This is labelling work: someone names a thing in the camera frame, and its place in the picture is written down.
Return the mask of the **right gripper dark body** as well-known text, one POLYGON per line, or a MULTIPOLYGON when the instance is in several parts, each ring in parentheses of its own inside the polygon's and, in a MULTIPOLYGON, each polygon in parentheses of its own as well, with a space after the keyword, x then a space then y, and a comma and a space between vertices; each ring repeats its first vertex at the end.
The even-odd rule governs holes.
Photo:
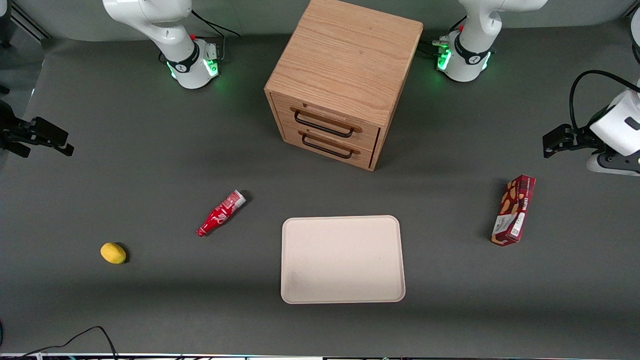
POLYGON ((28 158, 31 148, 23 144, 31 140, 32 121, 22 120, 14 114, 13 109, 5 101, 0 101, 0 149, 1 154, 13 153, 21 158, 28 158))

